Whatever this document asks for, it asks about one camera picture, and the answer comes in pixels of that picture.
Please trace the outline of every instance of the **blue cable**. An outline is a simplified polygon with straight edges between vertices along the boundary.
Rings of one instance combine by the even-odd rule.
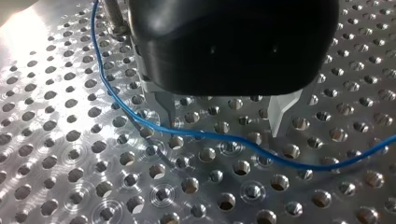
[[[361,153],[359,156],[353,157],[346,161],[342,161],[342,162],[339,162],[336,164],[331,164],[331,165],[310,165],[310,164],[302,164],[302,163],[295,162],[295,161],[289,161],[289,160],[283,159],[281,157],[278,157],[277,155],[274,155],[274,154],[270,153],[269,151],[262,149],[257,144],[252,143],[252,142],[248,141],[247,139],[239,137],[239,136],[233,136],[233,135],[228,135],[228,134],[218,134],[218,133],[208,133],[208,132],[197,132],[194,130],[167,128],[167,127],[162,127],[160,125],[151,123],[150,121],[148,121],[146,119],[142,119],[138,115],[136,115],[136,113],[134,111],[132,111],[131,108],[129,108],[128,105],[126,105],[121,100],[121,98],[117,95],[117,93],[113,90],[113,88],[110,86],[110,84],[106,80],[102,57],[101,57],[101,54],[100,54],[100,51],[98,48],[98,44],[96,41],[96,36],[95,36],[94,22],[95,22],[95,14],[96,14],[97,7],[98,7],[98,1],[95,1],[93,4],[93,9],[92,9],[92,14],[91,14],[91,38],[92,38],[92,43],[93,43],[93,46],[95,49],[96,58],[97,58],[97,61],[99,64],[100,78],[102,79],[108,92],[111,93],[111,96],[114,98],[114,100],[117,102],[117,104],[119,104],[119,106],[128,115],[130,115],[134,120],[152,128],[153,130],[163,132],[163,133],[176,134],[176,135],[188,135],[188,136],[195,136],[195,137],[210,138],[210,139],[225,141],[225,142],[240,143],[246,147],[253,149],[260,156],[263,156],[263,157],[268,158],[272,161],[278,162],[282,165],[289,166],[291,168],[295,168],[298,170],[313,170],[313,171],[330,171],[330,170],[335,170],[335,169],[340,169],[340,168],[346,167],[348,165],[351,165],[357,161],[363,160],[363,159],[375,154],[377,151],[383,149],[385,146],[387,146],[391,143],[394,143],[396,141],[396,135],[393,135],[393,136],[389,137],[388,139],[386,139],[385,141],[379,143],[378,145]]]

